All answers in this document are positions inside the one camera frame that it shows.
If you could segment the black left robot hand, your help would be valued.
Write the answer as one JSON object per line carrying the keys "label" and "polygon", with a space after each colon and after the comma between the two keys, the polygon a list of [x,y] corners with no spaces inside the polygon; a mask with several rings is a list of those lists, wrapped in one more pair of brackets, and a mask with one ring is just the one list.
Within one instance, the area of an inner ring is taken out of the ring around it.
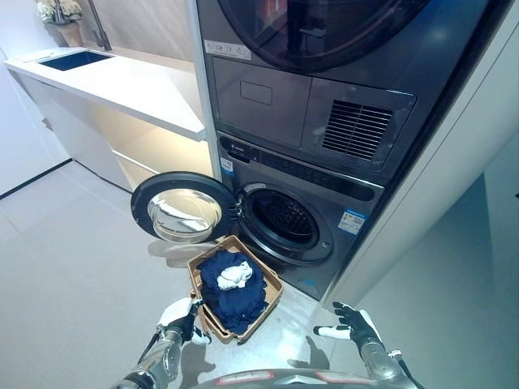
{"label": "black left robot hand", "polygon": [[160,332],[176,331],[182,340],[182,344],[192,342],[197,345],[212,343],[212,338],[207,332],[195,326],[199,308],[204,300],[197,297],[184,297],[170,304],[163,311],[157,324]]}

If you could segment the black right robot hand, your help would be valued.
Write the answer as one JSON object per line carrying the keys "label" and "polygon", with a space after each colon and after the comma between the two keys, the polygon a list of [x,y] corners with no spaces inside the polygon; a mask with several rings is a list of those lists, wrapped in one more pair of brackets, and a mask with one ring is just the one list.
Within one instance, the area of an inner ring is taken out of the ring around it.
{"label": "black right robot hand", "polygon": [[378,344],[383,343],[371,316],[365,310],[356,310],[340,301],[334,301],[332,306],[340,324],[336,326],[314,326],[313,332],[315,335],[336,340],[352,340],[358,348],[370,341]]}

